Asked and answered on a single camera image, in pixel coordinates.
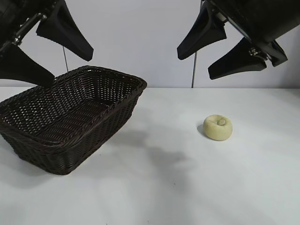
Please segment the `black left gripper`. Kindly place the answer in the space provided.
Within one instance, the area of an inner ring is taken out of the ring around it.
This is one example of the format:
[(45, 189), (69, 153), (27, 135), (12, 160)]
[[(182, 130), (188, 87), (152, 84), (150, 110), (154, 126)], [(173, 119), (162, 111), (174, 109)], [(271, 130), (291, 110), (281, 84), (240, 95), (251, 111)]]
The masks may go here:
[(74, 22), (64, 0), (2, 0), (0, 2), (0, 77), (50, 87), (55, 76), (18, 46), (39, 24), (36, 34), (56, 42), (83, 60), (94, 49)]

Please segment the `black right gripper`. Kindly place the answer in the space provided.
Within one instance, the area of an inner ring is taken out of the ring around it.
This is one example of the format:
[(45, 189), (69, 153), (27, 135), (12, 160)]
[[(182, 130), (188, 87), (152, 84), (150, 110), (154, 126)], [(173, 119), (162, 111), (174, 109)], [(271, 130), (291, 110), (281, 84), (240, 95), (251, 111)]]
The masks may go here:
[[(198, 50), (227, 38), (220, 13), (244, 38), (226, 55), (209, 66), (211, 80), (224, 76), (262, 71), (269, 59), (274, 67), (287, 61), (276, 39), (300, 24), (298, 0), (209, 0), (203, 1), (189, 33), (177, 47), (184, 60)], [(252, 56), (249, 50), (258, 54)]]

